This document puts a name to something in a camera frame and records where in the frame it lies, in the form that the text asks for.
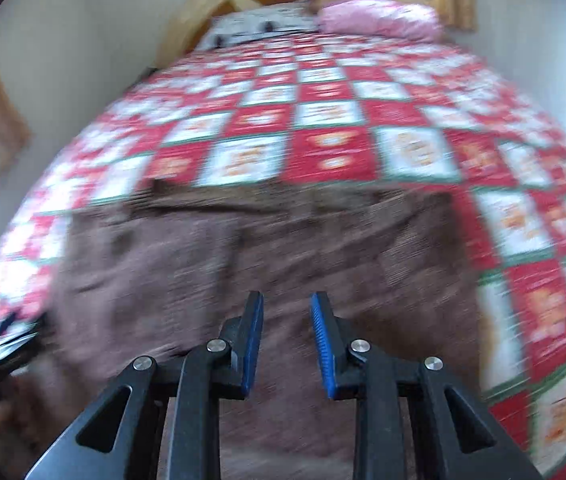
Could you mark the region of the grey patterned pillow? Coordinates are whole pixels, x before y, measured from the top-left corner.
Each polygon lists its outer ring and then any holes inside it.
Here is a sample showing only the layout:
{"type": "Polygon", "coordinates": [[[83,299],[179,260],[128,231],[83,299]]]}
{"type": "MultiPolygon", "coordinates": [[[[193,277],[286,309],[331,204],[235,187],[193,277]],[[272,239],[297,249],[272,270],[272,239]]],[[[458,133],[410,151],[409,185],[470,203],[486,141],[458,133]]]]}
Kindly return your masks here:
{"type": "Polygon", "coordinates": [[[318,30],[318,18],[310,10],[310,0],[271,4],[214,18],[210,29],[196,44],[195,51],[212,51],[261,39],[318,30]]]}

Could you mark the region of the pink pillow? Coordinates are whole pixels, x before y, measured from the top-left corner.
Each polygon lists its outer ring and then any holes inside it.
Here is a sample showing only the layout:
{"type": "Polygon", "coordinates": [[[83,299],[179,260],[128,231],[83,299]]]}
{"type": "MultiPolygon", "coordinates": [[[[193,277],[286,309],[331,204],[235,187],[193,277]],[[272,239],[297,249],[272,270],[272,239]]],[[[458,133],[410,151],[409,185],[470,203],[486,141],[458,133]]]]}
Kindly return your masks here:
{"type": "Polygon", "coordinates": [[[318,12],[321,32],[439,42],[443,24],[431,6],[394,0],[336,0],[318,12]]]}

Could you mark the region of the red patchwork bedspread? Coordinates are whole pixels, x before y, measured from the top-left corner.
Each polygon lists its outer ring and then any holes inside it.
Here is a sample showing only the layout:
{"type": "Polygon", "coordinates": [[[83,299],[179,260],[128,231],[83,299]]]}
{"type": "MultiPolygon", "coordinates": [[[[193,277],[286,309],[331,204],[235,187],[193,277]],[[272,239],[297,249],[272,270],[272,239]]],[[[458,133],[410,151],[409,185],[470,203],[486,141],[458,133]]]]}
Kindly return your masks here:
{"type": "Polygon", "coordinates": [[[566,479],[566,136],[446,44],[304,34],[193,53],[110,104],[0,240],[0,321],[40,318],[70,214],[152,179],[383,183],[452,196],[484,310],[481,387],[566,479]]]}

